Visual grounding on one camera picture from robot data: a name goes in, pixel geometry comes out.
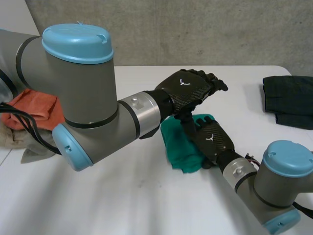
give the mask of white logo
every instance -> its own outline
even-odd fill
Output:
[[[211,138],[205,138],[207,141],[213,141],[213,137],[214,137],[214,134],[212,134],[212,137]]]
[[[184,83],[182,80],[180,80],[180,85],[191,85],[190,83]]]

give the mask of beige cloth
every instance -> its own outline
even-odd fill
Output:
[[[45,141],[56,146],[51,131],[40,129],[39,133]],[[2,122],[0,122],[0,146],[9,149],[26,148],[21,159],[22,164],[47,159],[54,155],[53,152],[35,141],[27,131],[12,130]]]

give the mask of green towel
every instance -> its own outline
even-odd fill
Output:
[[[194,121],[204,118],[209,114],[193,115]],[[167,158],[172,164],[173,169],[181,169],[183,173],[193,173],[201,168],[205,156],[187,138],[180,120],[169,117],[161,124],[161,133],[166,147]]]

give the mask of light blue joint cap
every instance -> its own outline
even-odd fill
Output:
[[[300,213],[297,209],[294,209],[269,220],[263,224],[263,227],[266,228],[271,235],[277,235],[292,228],[300,219]]]
[[[271,143],[263,155],[263,162],[272,172],[289,178],[301,178],[313,172],[313,153],[291,141]]]
[[[62,156],[74,170],[81,171],[93,165],[87,153],[62,124],[53,129],[52,136]]]
[[[43,33],[42,44],[49,54],[78,64],[101,64],[114,54],[105,29],[82,23],[50,26]]]

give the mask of orange towel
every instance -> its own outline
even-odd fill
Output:
[[[31,114],[40,129],[52,131],[64,122],[61,104],[56,96],[26,89],[8,104]],[[1,121],[13,130],[24,129],[12,114],[2,114]]]

